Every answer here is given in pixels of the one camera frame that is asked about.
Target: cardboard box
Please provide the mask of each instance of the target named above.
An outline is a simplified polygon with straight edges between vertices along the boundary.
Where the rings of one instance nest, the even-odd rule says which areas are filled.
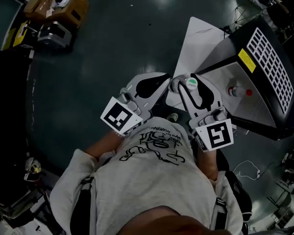
[[[24,8],[24,13],[28,18],[46,23],[58,21],[63,26],[75,25],[79,27],[87,14],[88,0],[70,0],[64,7],[56,8],[51,15],[47,15],[53,0],[30,0]]]

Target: floor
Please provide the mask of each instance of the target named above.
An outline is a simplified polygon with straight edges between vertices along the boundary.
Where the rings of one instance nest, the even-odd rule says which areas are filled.
[[[246,6],[251,15],[258,11],[247,0],[89,2],[74,50],[36,52],[28,78],[29,143],[42,166],[59,174],[76,148],[86,148],[109,130],[99,116],[111,96],[118,95],[134,75],[151,71],[173,75],[190,17],[224,27],[233,26],[238,5]],[[273,142],[254,133],[238,134],[234,145],[223,151],[232,169],[250,159],[262,172],[271,162],[278,165],[292,142],[292,138]],[[249,164],[239,169],[241,174],[255,175]],[[242,178],[253,200],[253,221],[272,211],[266,196],[278,195],[274,174],[270,167],[257,181]]]

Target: graphic print on shirt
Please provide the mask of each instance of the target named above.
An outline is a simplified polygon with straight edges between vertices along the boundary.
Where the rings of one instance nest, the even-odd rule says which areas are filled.
[[[165,149],[168,148],[177,148],[182,146],[181,137],[178,135],[171,134],[165,128],[162,127],[151,127],[151,129],[159,131],[149,131],[147,133],[142,133],[140,138],[140,146],[134,146],[128,149],[125,153],[126,155],[122,156],[120,161],[127,161],[133,154],[153,152],[157,158],[163,162],[171,163],[174,165],[180,165],[185,162],[185,159],[178,155],[178,151],[175,150],[174,153],[166,153]]]

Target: yellow tape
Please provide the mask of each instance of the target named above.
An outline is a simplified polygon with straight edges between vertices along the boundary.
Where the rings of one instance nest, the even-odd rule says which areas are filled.
[[[249,55],[246,53],[245,50],[241,49],[239,53],[239,57],[243,61],[243,63],[247,66],[247,68],[250,70],[250,72],[253,73],[256,68],[256,65],[253,62],[253,60],[249,57]]]

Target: white grid panel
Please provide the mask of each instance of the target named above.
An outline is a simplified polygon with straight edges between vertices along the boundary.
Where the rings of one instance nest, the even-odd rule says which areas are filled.
[[[265,72],[285,114],[291,102],[293,87],[280,58],[259,28],[255,29],[247,49]]]

